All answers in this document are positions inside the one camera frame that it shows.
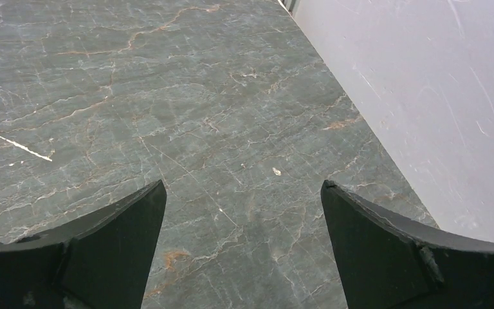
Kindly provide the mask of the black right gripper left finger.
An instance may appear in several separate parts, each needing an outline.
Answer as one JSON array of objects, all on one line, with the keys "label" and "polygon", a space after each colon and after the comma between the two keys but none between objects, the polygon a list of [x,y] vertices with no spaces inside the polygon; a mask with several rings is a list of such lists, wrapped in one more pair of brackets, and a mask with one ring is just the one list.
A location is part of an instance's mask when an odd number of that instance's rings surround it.
[{"label": "black right gripper left finger", "polygon": [[58,227],[0,243],[0,308],[139,308],[166,201],[156,181]]}]

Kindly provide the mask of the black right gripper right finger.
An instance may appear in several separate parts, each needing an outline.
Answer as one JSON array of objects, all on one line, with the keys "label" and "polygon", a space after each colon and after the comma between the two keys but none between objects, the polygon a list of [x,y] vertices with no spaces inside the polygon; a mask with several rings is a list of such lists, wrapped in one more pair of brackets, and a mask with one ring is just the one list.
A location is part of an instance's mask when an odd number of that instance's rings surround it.
[{"label": "black right gripper right finger", "polygon": [[330,180],[320,196],[349,308],[494,308],[494,243],[411,220]]}]

